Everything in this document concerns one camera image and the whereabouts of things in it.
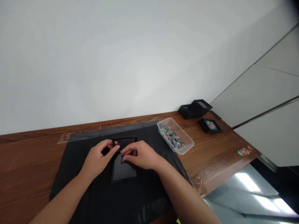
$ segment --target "wooden desk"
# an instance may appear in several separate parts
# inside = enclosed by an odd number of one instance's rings
[[[173,118],[194,140],[194,147],[179,156],[188,176],[200,177],[210,193],[257,157],[257,151],[240,156],[249,145],[211,113],[223,133],[205,134],[197,121],[177,112],[153,114],[90,124],[0,136],[0,223],[28,223],[49,201],[49,193],[66,146],[57,144],[65,133],[78,133]],[[163,217],[156,223],[165,223]]]

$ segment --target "hand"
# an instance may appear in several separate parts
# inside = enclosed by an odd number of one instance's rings
[[[144,141],[129,144],[121,151],[121,153],[125,153],[123,157],[124,161],[130,161],[146,170],[154,170],[162,159],[162,157]]]
[[[103,156],[102,151],[105,147],[110,149],[107,155]],[[92,147],[85,159],[80,173],[84,178],[92,182],[107,166],[112,156],[119,149],[119,145],[112,148],[112,140],[106,139]]]

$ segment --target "candy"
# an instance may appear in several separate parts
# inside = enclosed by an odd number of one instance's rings
[[[160,127],[161,131],[166,135],[170,143],[179,150],[180,148],[184,147],[184,143],[180,140],[180,137],[177,136],[172,130],[171,127],[168,125]]]

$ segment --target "clear plastic container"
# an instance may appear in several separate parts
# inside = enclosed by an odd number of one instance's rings
[[[171,130],[180,137],[180,140],[184,143],[184,146],[182,148],[175,148],[171,142],[168,140],[164,132],[161,130],[162,126],[168,125],[171,127]],[[157,123],[158,131],[160,135],[164,138],[170,149],[180,155],[184,155],[186,152],[188,152],[193,146],[194,141],[192,138],[187,135],[186,132],[172,119],[172,118],[166,118],[165,120],[159,121]]]

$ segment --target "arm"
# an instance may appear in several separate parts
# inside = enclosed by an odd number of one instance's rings
[[[101,152],[105,147],[110,148],[110,152],[103,156]],[[118,149],[119,146],[112,148],[111,140],[101,141],[92,147],[80,173],[30,223],[68,223],[88,186],[105,169]]]
[[[137,156],[131,156],[132,151],[137,151]],[[195,189],[147,143],[144,141],[132,143],[121,153],[125,153],[123,160],[144,169],[153,169],[158,173],[181,223],[220,223]]]

